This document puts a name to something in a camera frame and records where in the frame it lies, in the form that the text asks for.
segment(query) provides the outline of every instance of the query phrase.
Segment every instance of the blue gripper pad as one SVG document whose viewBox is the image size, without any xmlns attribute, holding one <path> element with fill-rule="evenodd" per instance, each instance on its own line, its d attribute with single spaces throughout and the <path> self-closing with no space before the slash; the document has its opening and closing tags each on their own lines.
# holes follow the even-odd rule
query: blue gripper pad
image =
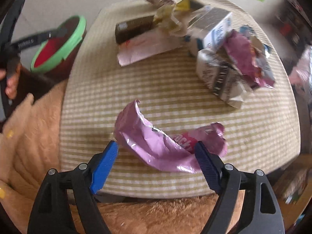
<svg viewBox="0 0 312 234">
<path fill-rule="evenodd" d="M 211 190 L 214 190 L 217 194 L 221 192 L 221 169 L 215 166 L 211 157 L 218 157 L 217 155 L 210 154 L 205 145 L 199 141 L 195 145 L 195 157 L 199 163 L 202 173 L 207 181 L 207 184 Z"/>
<path fill-rule="evenodd" d="M 105 148 L 102 158 L 99 164 L 92 173 L 92 182 L 90 185 L 90 191 L 92 194 L 103 188 L 110 170 L 118 155 L 118 145 L 116 142 L 111 141 Z"/>
</svg>

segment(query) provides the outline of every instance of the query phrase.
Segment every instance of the hand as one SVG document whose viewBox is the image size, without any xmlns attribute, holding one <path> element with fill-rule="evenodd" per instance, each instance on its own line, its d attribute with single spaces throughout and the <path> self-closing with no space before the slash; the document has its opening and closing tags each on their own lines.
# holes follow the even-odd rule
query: hand
<svg viewBox="0 0 312 234">
<path fill-rule="evenodd" d="M 16 68 L 16 73 L 11 76 L 7 80 L 7 87 L 5 89 L 5 93 L 9 97 L 9 99 L 15 99 L 17 95 L 17 88 L 18 88 L 18 80 L 21 74 L 21 64 L 18 65 Z M 4 79 L 6 75 L 6 71 L 4 69 L 0 69 L 0 80 Z"/>
</svg>

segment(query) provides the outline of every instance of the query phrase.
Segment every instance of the plaid tablecloth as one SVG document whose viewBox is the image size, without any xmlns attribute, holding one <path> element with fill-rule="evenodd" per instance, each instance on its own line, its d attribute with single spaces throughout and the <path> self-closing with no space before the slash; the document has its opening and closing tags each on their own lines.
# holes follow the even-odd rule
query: plaid tablecloth
<svg viewBox="0 0 312 234">
<path fill-rule="evenodd" d="M 233 27 L 250 25 L 272 46 L 254 19 L 227 0 L 200 0 L 233 12 Z M 229 143 L 224 162 L 239 170 L 268 173 L 299 154 L 297 107 L 284 67 L 276 53 L 269 58 L 275 89 L 261 88 L 242 109 L 211 94 L 195 73 L 196 59 L 185 48 L 156 55 L 121 68 L 114 40 L 118 22 L 152 15 L 143 0 L 118 3 L 102 10 L 75 60 L 63 104 L 60 130 L 62 169 L 88 162 L 113 140 L 118 113 L 139 99 L 144 116 L 167 134 L 221 122 Z M 120 148 L 103 192 L 141 198 L 180 198 L 211 193 L 202 174 L 166 173 L 144 165 Z"/>
</svg>

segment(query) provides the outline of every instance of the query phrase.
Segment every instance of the metal screw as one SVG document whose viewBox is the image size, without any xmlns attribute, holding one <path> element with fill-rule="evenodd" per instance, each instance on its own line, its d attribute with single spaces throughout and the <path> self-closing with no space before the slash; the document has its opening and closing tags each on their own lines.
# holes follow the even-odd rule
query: metal screw
<svg viewBox="0 0 312 234">
<path fill-rule="evenodd" d="M 85 170 L 85 169 L 87 169 L 87 167 L 88 167 L 88 165 L 86 163 L 82 163 L 79 165 L 80 170 Z"/>
<path fill-rule="evenodd" d="M 256 173 L 259 175 L 259 176 L 263 176 L 264 175 L 264 172 L 262 170 L 257 170 Z"/>
<path fill-rule="evenodd" d="M 56 172 L 55 169 L 50 169 L 50 170 L 48 171 L 48 174 L 52 176 L 52 175 L 55 174 L 55 172 Z"/>
<path fill-rule="evenodd" d="M 227 169 L 228 171 L 232 171 L 233 170 L 233 165 L 231 165 L 231 164 L 229 164 L 229 163 L 227 163 L 225 166 L 225 169 Z"/>
</svg>

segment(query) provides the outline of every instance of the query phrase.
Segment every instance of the brown fur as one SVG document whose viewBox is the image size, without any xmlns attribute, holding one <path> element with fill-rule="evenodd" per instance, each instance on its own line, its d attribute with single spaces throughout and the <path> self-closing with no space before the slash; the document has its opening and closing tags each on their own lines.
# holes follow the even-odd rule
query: brown fur
<svg viewBox="0 0 312 234">
<path fill-rule="evenodd" d="M 60 114 L 67 82 L 55 86 L 32 105 L 29 95 L 4 127 L 0 147 L 0 187 L 6 192 L 0 202 L 22 232 L 33 200 L 50 168 L 60 169 Z M 229 229 L 238 221 L 244 193 L 240 192 Z M 111 232 L 200 233 L 215 206 L 215 194 L 197 198 L 158 200 L 145 203 L 99 203 Z M 71 206 L 79 233 L 84 233 L 77 208 Z"/>
</svg>

